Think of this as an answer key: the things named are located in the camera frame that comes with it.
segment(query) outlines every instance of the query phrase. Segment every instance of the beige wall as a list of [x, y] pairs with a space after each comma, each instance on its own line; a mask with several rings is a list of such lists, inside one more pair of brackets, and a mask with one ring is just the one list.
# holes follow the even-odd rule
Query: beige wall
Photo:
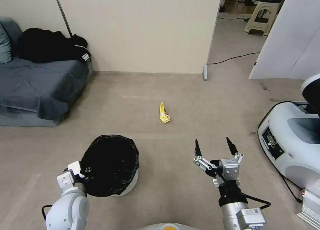
[[[11, 1], [0, 0], [0, 13], [23, 29], [59, 29], [67, 36], [55, 0]], [[207, 62], [220, 2], [60, 1], [72, 33], [88, 40], [95, 70], [189, 73], [202, 72]]]

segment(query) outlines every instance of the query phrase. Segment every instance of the yellow circle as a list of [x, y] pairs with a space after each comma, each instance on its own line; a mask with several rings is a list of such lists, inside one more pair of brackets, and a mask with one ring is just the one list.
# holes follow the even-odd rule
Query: yellow circle
[[168, 226], [168, 227], [165, 227], [163, 230], [177, 230], [177, 229], [175, 227]]

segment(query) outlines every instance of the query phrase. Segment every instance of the white robot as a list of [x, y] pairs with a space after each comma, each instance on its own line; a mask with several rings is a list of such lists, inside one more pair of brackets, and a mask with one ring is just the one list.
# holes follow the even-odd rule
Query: white robot
[[276, 104], [258, 127], [261, 146], [277, 170], [320, 196], [320, 74], [301, 86], [307, 102]]
[[[227, 138], [232, 158], [207, 161], [201, 155], [196, 140], [195, 158], [193, 162], [207, 175], [213, 178], [213, 184], [219, 188], [219, 205], [223, 212], [223, 224], [226, 230], [260, 229], [266, 223], [261, 212], [271, 204], [267, 201], [251, 197], [241, 192], [238, 185], [240, 162], [244, 157], [238, 154], [235, 145]], [[86, 198], [85, 181], [80, 173], [81, 164], [74, 162], [68, 165], [64, 173], [57, 177], [62, 190], [61, 198], [53, 205], [47, 216], [42, 214], [46, 221], [47, 230], [83, 230], [89, 213], [89, 201]], [[249, 208], [247, 198], [264, 203], [261, 208]], [[141, 230], [196, 230], [195, 228], [173, 223], [160, 223], [142, 228]]]

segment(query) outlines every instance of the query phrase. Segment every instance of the metal pole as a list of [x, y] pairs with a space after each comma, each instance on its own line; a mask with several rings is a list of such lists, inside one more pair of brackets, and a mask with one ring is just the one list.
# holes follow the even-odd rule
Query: metal pole
[[63, 9], [62, 9], [62, 6], [61, 6], [61, 4], [60, 4], [60, 1], [59, 1], [59, 0], [56, 0], [56, 1], [57, 1], [58, 6], [59, 6], [59, 9], [60, 9], [61, 15], [62, 15], [62, 17], [63, 17], [64, 23], [66, 24], [66, 27], [67, 27], [67, 29], [68, 29], [69, 35], [70, 35], [70, 37], [72, 37], [73, 35], [72, 35], [71, 30], [70, 30], [70, 27], [69, 27], [69, 24], [68, 24], [66, 15], [65, 15], [64, 12], [63, 12]]

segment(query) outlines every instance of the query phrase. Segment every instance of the white door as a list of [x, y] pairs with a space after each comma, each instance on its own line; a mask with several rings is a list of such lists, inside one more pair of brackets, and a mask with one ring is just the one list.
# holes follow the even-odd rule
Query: white door
[[306, 79], [320, 72], [319, 0], [285, 0], [249, 79]]

